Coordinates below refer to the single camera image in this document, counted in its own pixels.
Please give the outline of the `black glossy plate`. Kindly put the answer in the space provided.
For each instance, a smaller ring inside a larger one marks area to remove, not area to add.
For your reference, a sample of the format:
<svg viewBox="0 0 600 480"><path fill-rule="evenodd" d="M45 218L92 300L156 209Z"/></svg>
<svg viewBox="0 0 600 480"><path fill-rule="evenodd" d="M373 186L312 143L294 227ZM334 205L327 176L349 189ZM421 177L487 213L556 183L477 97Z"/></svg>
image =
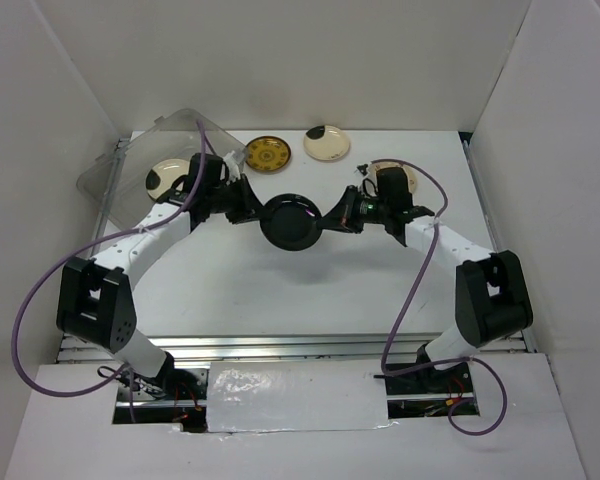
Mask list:
<svg viewBox="0 0 600 480"><path fill-rule="evenodd" d="M302 251L312 247L321 236L319 208L298 194L280 194L267 201L259 217L264 237L286 251Z"/></svg>

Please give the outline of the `cream plate with brown motifs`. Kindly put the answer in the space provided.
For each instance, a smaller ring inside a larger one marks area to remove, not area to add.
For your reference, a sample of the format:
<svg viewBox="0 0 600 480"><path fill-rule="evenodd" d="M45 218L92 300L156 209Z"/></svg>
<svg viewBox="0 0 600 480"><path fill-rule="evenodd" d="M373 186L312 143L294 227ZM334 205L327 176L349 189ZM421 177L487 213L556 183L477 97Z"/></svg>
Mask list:
<svg viewBox="0 0 600 480"><path fill-rule="evenodd" d="M388 168L401 168L407 176L409 192L411 194L416 192L418 180L415 171L405 161L395 159L379 159L369 164L367 177L373 182L375 188L379 186L377 180L378 172Z"/></svg>

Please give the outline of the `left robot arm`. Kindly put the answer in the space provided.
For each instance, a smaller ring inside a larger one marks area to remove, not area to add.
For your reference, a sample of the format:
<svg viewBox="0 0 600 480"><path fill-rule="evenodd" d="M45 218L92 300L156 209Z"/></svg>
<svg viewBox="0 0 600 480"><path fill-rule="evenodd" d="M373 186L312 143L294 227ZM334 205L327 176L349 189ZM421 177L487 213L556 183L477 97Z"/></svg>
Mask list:
<svg viewBox="0 0 600 480"><path fill-rule="evenodd" d="M244 156L196 154L189 170L164 191L129 232L89 259L63 266L56 325L129 366L143 389L164 399L196 383L173 356L137 325L133 292L145 273L212 214L234 223L255 219L260 204L242 172Z"/></svg>

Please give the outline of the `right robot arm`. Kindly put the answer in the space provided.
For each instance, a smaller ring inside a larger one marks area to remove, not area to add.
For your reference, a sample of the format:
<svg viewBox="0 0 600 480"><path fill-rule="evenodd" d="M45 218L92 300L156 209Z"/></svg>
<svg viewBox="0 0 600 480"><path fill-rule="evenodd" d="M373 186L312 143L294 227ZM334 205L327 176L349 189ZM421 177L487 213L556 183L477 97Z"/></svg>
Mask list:
<svg viewBox="0 0 600 480"><path fill-rule="evenodd" d="M358 234L367 224L381 225L401 246L423 254L423 263L386 340L381 371L392 377L415 374L422 389L435 392L449 381L450 368L473 360L489 343L531 326L533 311L521 262L510 250L482 247L443 224L447 197L437 211L415 205L406 172L411 163L376 160L373 165L377 169L375 194L347 187L317 227ZM392 369L386 363L391 347L432 263L454 279L454 319L443 333L418 349L415 366Z"/></svg>

